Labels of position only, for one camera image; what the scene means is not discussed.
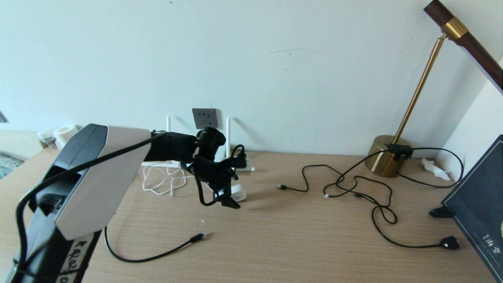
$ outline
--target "white cable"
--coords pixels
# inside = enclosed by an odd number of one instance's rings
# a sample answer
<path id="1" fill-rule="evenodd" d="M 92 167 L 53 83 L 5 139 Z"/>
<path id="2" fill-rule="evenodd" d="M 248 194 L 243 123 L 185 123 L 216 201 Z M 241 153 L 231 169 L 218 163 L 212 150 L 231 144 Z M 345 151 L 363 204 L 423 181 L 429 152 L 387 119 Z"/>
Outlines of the white cable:
<path id="1" fill-rule="evenodd" d="M 159 167 L 154 166 L 154 165 L 162 164 L 162 163 L 165 163 L 165 162 L 154 163 L 154 164 L 150 164 L 150 165 L 147 165 L 147 166 L 143 167 L 143 182 L 141 183 L 141 187 L 142 187 L 142 189 L 144 191 L 151 191 L 151 192 L 155 193 L 156 195 L 164 195 L 164 194 L 167 194 L 169 192 L 170 195 L 173 196 L 174 190 L 185 186 L 187 184 L 187 178 L 190 178 L 192 176 L 185 176 L 185 171 L 182 170 L 180 167 L 178 167 L 173 173 L 170 173 L 169 167 L 166 168 L 166 171 L 163 171 Z M 152 168 L 156 168 L 160 172 L 163 172 L 164 174 L 166 174 L 166 176 L 163 178 L 163 180 L 159 184 L 157 184 L 157 185 L 155 185 L 155 186 L 153 186 L 151 188 L 148 188 L 148 187 L 145 186 L 145 183 L 146 183 L 146 181 L 148 179 L 148 176 L 149 176 L 150 171 L 152 170 Z M 173 175 L 175 175 L 179 171 L 182 171 L 182 177 L 172 177 Z M 169 190 L 167 190 L 167 191 L 164 191 L 164 192 L 157 192 L 155 189 L 159 188 L 169 177 L 171 177 L 171 188 Z M 174 179 L 183 179 L 184 183 L 181 184 L 181 185 L 173 187 L 173 180 Z"/>

